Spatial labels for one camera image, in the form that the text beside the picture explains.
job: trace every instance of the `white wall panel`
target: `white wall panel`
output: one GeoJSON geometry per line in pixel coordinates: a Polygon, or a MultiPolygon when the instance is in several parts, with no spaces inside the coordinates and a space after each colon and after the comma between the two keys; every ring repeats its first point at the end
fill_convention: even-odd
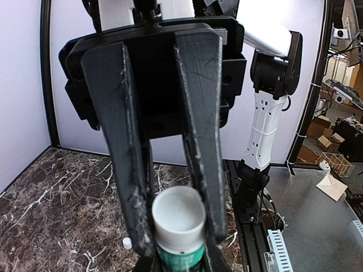
{"type": "MultiPolygon", "coordinates": [[[[273,161],[282,163],[291,147],[309,91],[320,40],[323,0],[241,0],[238,16],[243,16],[244,12],[258,12],[260,15],[265,15],[267,24],[270,20],[274,20],[303,34],[300,84],[292,97],[291,109],[282,116],[273,147],[273,161]]],[[[61,144],[77,150],[107,153],[102,133],[93,131],[87,121],[78,119],[64,90],[66,77],[58,61],[58,52],[68,40],[93,32],[91,19],[85,12],[81,0],[53,0],[52,73],[61,144]]],[[[252,48],[244,46],[243,54],[248,60],[248,65],[242,95],[236,100],[228,124],[221,130],[224,158],[240,159],[247,146],[254,112],[254,91],[249,76],[253,52],[252,48]]],[[[157,139],[152,143],[155,161],[185,163],[180,136],[157,139]]]]}
{"type": "Polygon", "coordinates": [[[39,56],[40,0],[0,0],[0,194],[49,145],[39,56]]]}

